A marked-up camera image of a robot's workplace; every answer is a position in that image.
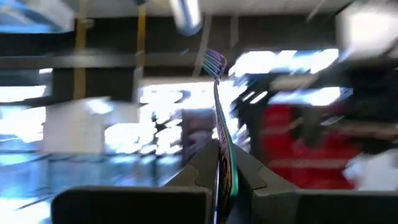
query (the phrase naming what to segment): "red object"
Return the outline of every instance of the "red object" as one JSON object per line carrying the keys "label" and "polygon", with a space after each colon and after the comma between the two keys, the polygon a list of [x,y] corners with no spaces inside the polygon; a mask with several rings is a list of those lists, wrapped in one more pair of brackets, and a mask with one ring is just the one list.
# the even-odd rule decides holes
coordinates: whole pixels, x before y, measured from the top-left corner
{"label": "red object", "polygon": [[[293,122],[292,105],[272,105],[263,113],[262,130],[281,130]],[[307,148],[291,132],[262,135],[267,161],[275,173],[303,189],[353,189],[343,176],[345,164],[359,150],[341,134],[328,133],[322,147]]]}

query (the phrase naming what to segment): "dark wall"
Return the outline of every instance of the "dark wall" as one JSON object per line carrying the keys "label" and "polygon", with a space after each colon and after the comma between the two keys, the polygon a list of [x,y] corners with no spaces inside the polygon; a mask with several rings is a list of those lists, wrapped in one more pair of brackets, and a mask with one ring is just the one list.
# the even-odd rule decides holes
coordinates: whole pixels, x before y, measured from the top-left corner
{"label": "dark wall", "polygon": [[[239,18],[238,52],[245,49],[322,49],[334,47],[334,22],[318,16],[306,24],[305,16],[251,16]],[[231,18],[214,17],[208,46],[229,50]],[[136,50],[136,18],[95,19],[88,31],[90,54],[122,54]],[[201,32],[180,35],[171,17],[147,19],[147,52],[196,52]],[[75,34],[0,34],[0,56],[68,55],[73,52]]]}

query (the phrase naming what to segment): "ceiling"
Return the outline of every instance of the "ceiling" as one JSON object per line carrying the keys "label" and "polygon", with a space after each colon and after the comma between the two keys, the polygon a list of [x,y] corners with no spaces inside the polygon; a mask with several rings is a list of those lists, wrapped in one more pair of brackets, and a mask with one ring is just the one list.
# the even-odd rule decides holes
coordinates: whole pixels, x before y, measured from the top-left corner
{"label": "ceiling", "polygon": [[[81,0],[64,0],[74,10],[78,10]],[[129,17],[135,16],[137,9],[134,0],[87,0],[88,17]],[[169,0],[148,0],[147,13],[153,16],[171,15]],[[309,13],[323,0],[200,0],[203,12],[225,14],[277,14]],[[321,11],[340,8],[349,0],[326,0]]]}

